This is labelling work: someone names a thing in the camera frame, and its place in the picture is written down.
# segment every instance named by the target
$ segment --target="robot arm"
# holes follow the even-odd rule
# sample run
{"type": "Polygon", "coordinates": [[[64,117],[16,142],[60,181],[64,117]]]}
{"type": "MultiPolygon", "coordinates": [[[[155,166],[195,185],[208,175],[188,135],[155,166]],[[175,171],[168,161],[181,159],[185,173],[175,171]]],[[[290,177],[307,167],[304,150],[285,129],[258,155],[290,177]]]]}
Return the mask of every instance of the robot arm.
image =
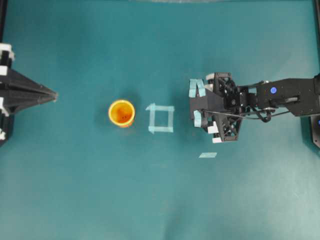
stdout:
{"type": "Polygon", "coordinates": [[[201,84],[202,79],[197,80],[201,82],[195,95],[189,94],[190,117],[195,127],[213,134],[213,143],[238,140],[243,119],[267,123],[272,117],[286,113],[296,117],[320,115],[319,75],[245,86],[237,86],[228,72],[212,73],[206,80],[206,85],[201,84]],[[288,111],[273,114],[278,108],[288,111]]]}

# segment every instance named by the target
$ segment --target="orange cup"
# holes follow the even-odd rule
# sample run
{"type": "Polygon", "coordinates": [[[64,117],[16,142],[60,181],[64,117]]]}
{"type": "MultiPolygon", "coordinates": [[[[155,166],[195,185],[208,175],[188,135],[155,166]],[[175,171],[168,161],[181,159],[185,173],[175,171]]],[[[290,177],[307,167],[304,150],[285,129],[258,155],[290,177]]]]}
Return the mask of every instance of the orange cup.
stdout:
{"type": "Polygon", "coordinates": [[[135,120],[136,110],[131,102],[119,99],[110,105],[108,115],[113,124],[120,128],[128,128],[135,120]]]}

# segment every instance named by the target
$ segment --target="white tape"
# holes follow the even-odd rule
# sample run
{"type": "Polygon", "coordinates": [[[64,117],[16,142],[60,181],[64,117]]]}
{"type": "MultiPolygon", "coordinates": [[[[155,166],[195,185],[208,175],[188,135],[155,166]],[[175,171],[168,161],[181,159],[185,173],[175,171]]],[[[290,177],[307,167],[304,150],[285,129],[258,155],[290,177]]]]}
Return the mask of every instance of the white tape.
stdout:
{"type": "Polygon", "coordinates": [[[9,117],[9,113],[7,112],[7,110],[4,107],[4,98],[0,97],[0,110],[2,112],[2,114],[4,114],[6,117],[9,117]]]}

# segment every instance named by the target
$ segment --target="teal table surface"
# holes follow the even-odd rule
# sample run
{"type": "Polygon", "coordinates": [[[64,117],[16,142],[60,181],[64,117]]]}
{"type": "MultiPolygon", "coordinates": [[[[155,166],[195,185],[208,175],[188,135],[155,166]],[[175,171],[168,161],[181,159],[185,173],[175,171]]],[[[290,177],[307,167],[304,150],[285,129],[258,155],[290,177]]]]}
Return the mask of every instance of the teal table surface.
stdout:
{"type": "Polygon", "coordinates": [[[318,74],[311,0],[10,0],[4,41],[13,69],[59,98],[18,113],[0,149],[0,239],[320,239],[308,119],[245,120],[239,141],[212,144],[188,99],[189,79],[212,72],[239,85],[318,74]],[[130,128],[109,121],[120,98],[130,128]],[[174,106],[173,133],[148,131],[152,103],[174,106]]]}

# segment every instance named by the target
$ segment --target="blue led light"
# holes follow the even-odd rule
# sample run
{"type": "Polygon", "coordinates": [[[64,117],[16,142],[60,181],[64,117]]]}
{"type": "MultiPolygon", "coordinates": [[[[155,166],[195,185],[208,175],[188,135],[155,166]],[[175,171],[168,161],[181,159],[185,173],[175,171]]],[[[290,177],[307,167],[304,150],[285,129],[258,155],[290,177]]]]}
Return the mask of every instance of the blue led light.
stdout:
{"type": "Polygon", "coordinates": [[[273,87],[270,89],[270,93],[275,94],[276,92],[277,92],[277,88],[273,86],[273,87]]]}

